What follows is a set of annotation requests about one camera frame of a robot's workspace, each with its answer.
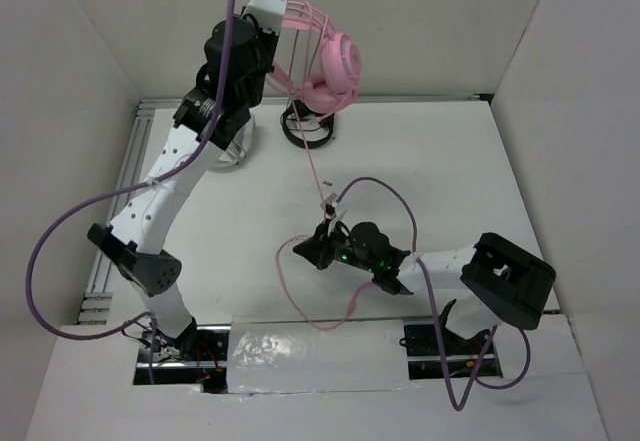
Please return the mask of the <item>pink headphones with cable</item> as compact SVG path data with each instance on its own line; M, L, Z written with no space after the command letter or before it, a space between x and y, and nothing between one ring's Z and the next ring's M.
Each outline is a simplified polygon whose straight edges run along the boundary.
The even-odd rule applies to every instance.
M288 97L287 109L281 116L282 130L293 144L307 154L324 146L333 137L335 114L353 104L358 96L362 60L351 38L336 30L328 14L307 1L289 1L283 17L282 29L318 35L315 46L305 49L302 83L294 84L291 71L275 64L266 84ZM312 116L327 131L325 138L309 141L295 136L287 125L289 118L303 134L302 120Z

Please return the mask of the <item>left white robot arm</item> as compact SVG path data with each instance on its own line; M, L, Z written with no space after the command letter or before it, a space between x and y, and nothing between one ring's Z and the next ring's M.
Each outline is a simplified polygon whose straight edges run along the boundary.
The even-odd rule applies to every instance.
M225 91L218 97L224 34L224 23L218 23L206 41L206 62L174 114L146 188L108 224L95 224L87 234L139 294L157 322L163 350L176 360L194 358L198 334L177 286L182 264L165 250L166 237L206 172L233 168L247 157L255 131L250 110L262 99L278 41L255 16L236 16Z

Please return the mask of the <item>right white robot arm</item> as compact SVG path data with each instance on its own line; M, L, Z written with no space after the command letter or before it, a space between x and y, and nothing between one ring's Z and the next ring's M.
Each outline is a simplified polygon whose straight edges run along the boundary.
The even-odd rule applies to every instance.
M448 353L460 352L480 332L501 324L537 329L557 277L550 264L493 232L463 248L417 254L394 247L373 222L348 228L325 221L293 252L319 270L336 262L365 271L390 295L463 291L462 299L438 312L436 340Z

